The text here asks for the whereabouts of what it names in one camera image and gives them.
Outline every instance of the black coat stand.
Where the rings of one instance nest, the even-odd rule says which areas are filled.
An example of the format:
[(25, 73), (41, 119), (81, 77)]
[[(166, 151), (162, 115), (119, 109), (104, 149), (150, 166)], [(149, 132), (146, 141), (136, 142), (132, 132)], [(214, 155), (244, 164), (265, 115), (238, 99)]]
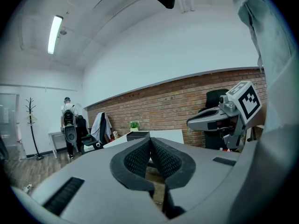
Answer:
[[(33, 110), (33, 108), (34, 108), (35, 106), (31, 107), (32, 102), (33, 102), (33, 99), (32, 99), (31, 97), (30, 97), (30, 101), (29, 101), (29, 100), (27, 100), (27, 101), (28, 101), (28, 103), (29, 103), (29, 107), (28, 107), (28, 106), (26, 106), (26, 107), (28, 108), (28, 111), (27, 111), (27, 112), (29, 112), (29, 120), (30, 120), (30, 123), (28, 123), (28, 124), (30, 124), (30, 128), (31, 128), (31, 133), (32, 133), (32, 138), (33, 138), (34, 146), (36, 147), (36, 140), (34, 139), (34, 134), (33, 134), (33, 129), (32, 129), (32, 125), (34, 124), (34, 122), (32, 122), (32, 115), (31, 115), (31, 113), (33, 112), (32, 110)], [(36, 160), (41, 160), (41, 159), (43, 159), (43, 156), (40, 155), (40, 153), (39, 153), (38, 150), (37, 150), (37, 147), (36, 147), (36, 152), (37, 152)]]

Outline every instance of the black box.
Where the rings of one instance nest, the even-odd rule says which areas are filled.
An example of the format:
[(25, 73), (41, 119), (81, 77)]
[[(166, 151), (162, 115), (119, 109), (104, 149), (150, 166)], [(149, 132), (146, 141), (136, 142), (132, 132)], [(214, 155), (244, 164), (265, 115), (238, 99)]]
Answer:
[(127, 141), (142, 139), (142, 138), (150, 138), (149, 132), (130, 132), (127, 134)]

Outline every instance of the fluorescent ceiling light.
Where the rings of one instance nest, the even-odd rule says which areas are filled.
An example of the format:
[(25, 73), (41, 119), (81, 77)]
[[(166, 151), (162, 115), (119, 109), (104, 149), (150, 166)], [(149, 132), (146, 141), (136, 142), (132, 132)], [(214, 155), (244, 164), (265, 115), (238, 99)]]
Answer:
[(63, 17), (61, 16), (55, 16), (53, 19), (51, 31), (50, 31), (50, 37), (49, 37), (49, 44), (48, 44), (48, 53), (54, 54), (54, 48), (56, 43), (57, 34), (61, 25)]

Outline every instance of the white desk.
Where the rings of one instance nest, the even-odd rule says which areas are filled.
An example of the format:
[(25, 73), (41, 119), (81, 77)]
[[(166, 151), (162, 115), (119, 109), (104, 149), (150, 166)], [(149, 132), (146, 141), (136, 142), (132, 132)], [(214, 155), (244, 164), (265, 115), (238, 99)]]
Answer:
[[(182, 143), (182, 144), (184, 143), (183, 133), (182, 133), (181, 129), (152, 130), (152, 131), (140, 130), (139, 132), (149, 132), (151, 138), (164, 138), (164, 139), (171, 140), (171, 141), (174, 141), (174, 142), (178, 142), (178, 143)], [(127, 142), (127, 134), (119, 137), (118, 139), (116, 139), (116, 140), (114, 140), (110, 143), (107, 143), (103, 147), (104, 148), (109, 148), (109, 147)], [(93, 146), (84, 146), (84, 151), (85, 152), (89, 152), (89, 151), (93, 151), (93, 150), (94, 150)]]
[[(63, 135), (64, 136), (64, 134), (61, 131), (55, 131), (55, 132), (49, 132), (48, 133), (48, 136), (49, 136), (49, 139), (50, 139), (50, 144), (52, 145), (52, 151), (53, 151), (53, 154), (54, 154), (55, 158), (57, 158), (57, 154), (56, 154), (57, 150), (56, 150), (56, 147), (55, 147), (55, 143), (53, 141), (53, 136), (59, 136), (59, 135)], [(72, 144), (72, 145), (75, 147), (75, 149), (76, 149), (76, 151), (78, 153), (78, 147), (77, 147), (77, 145), (75, 145), (75, 144)]]

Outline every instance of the white cube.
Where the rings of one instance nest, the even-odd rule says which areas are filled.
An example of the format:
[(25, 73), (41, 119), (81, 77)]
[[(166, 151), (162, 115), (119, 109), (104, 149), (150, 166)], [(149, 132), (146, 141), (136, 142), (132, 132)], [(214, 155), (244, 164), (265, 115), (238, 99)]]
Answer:
[(226, 92), (226, 95), (240, 111), (244, 124), (247, 124), (262, 108), (261, 100), (251, 81), (241, 81)]

